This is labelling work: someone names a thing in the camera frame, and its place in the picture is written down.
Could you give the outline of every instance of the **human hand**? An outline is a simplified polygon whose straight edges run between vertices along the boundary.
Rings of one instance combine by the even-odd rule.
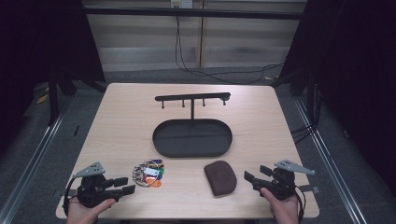
[[[67,224],[93,224],[99,214],[107,210],[116,202],[114,199],[107,199],[93,208],[82,205],[77,197],[70,200],[67,216]]]
[[[277,224],[298,224],[298,200],[295,195],[283,201],[278,200],[271,191],[261,188],[260,192],[271,204],[270,209]]]

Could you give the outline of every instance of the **keychain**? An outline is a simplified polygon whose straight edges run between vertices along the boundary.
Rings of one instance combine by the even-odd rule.
[[[143,161],[134,167],[132,178],[134,182],[140,187],[154,187],[161,186],[161,179],[163,178],[163,161],[150,160]]]

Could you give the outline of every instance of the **oval tray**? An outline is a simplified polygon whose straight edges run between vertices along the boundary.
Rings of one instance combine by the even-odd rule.
[[[169,119],[157,126],[152,141],[165,157],[218,157],[230,148],[233,134],[217,119]]]

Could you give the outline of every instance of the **wooden table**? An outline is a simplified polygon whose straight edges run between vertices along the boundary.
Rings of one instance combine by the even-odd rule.
[[[207,99],[205,106],[195,101],[196,119],[219,119],[229,125],[233,142],[218,158],[171,159],[159,154],[152,142],[155,128],[168,119],[189,119],[190,101],[162,104],[158,95],[229,92],[231,99]],[[179,84],[110,84],[73,174],[99,161],[106,178],[130,177],[141,161],[162,159],[164,174],[159,188],[136,186],[133,195],[124,196],[101,217],[117,219],[259,219],[272,217],[269,203],[244,179],[248,171],[258,178],[260,165],[271,169],[274,163],[289,159],[301,164],[276,93],[271,87]],[[237,177],[235,191],[214,197],[204,167],[214,161],[227,161]],[[77,179],[72,186],[76,189]],[[307,185],[306,175],[296,174],[296,185]],[[312,192],[307,192],[304,217],[316,217],[319,210]],[[65,218],[62,201],[57,217]]]

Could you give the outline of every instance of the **brown pouch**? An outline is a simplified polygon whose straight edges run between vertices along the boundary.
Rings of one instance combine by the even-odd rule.
[[[214,196],[230,194],[236,188],[236,176],[226,161],[215,161],[204,168]]]

